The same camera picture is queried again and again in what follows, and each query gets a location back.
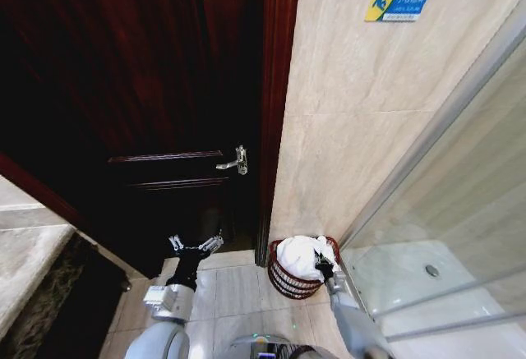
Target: door panel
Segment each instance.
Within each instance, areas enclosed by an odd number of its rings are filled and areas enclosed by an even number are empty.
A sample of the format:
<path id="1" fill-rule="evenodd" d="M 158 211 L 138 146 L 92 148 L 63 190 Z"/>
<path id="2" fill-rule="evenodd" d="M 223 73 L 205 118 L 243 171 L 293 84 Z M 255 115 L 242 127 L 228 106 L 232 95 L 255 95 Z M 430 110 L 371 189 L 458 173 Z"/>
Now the door panel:
<path id="1" fill-rule="evenodd" d="M 169 234 L 252 247 L 259 1 L 2 0 L 2 151 L 148 275 Z"/>

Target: metal door latch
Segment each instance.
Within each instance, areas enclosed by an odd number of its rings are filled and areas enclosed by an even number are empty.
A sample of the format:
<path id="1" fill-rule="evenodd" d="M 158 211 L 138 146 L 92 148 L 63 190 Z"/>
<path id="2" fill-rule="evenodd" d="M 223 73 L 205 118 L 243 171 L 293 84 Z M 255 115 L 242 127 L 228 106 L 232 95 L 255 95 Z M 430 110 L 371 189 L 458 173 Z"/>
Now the metal door latch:
<path id="1" fill-rule="evenodd" d="M 247 150 L 245 150 L 243 146 L 240 145 L 236 148 L 236 153 L 238 154 L 238 160 L 234 160 L 233 162 L 228 163 L 216 164 L 215 168 L 217 168 L 218 170 L 225 170 L 227 168 L 233 168 L 234 166 L 238 166 L 239 174 L 241 174 L 242 176 L 247 174 Z"/>

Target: countertop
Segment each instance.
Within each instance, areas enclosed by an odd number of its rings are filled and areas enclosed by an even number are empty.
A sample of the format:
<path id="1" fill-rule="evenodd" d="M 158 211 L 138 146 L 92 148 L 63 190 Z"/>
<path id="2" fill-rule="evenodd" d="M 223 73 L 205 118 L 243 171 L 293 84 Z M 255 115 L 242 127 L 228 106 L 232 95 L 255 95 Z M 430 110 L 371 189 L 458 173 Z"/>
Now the countertop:
<path id="1" fill-rule="evenodd" d="M 74 231 L 68 224 L 0 230 L 0 339 Z"/>

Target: white towel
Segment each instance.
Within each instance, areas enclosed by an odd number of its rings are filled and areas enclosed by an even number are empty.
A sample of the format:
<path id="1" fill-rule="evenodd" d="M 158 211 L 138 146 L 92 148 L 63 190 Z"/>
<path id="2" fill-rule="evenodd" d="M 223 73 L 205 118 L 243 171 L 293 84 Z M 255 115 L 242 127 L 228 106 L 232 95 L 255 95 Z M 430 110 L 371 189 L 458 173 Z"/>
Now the white towel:
<path id="1" fill-rule="evenodd" d="M 339 266 L 335 260 L 332 246 L 324 236 L 317 239 L 307 236 L 294 236 L 283 240 L 278 244 L 278 262 L 295 277 L 323 282 L 323 274 L 315 268 L 316 257 L 314 254 L 322 254 L 333 266 L 333 271 L 338 271 Z"/>

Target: laundry basket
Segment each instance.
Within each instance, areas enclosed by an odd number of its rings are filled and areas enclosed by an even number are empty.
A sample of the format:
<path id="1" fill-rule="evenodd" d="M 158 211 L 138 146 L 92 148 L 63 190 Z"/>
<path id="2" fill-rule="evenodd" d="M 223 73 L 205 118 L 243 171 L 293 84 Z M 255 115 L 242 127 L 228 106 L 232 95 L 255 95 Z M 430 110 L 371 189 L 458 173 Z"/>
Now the laundry basket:
<path id="1" fill-rule="evenodd" d="M 270 261 L 267 268 L 269 279 L 282 295 L 289 299 L 302 300 L 312 296 L 323 284 L 320 280 L 301 279 L 294 277 L 278 262 L 278 244 L 283 240 L 276 240 L 270 243 Z M 336 262 L 339 263 L 338 244 L 332 237 L 327 237 L 327 242 L 335 253 Z"/>

